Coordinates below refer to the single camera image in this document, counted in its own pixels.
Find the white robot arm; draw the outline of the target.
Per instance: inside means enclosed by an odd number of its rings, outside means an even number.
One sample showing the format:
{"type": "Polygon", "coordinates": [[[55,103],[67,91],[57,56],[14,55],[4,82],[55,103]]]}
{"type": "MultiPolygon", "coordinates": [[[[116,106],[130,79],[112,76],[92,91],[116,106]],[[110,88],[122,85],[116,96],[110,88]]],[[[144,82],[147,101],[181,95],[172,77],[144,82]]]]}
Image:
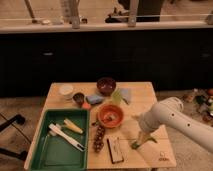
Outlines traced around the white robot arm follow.
{"type": "Polygon", "coordinates": [[[150,134],[166,125],[181,132],[195,143],[213,153],[213,127],[202,124],[183,113],[183,103],[177,97],[170,97],[156,102],[149,111],[138,118],[140,132],[136,141],[131,144],[137,149],[146,143],[150,134]]]}

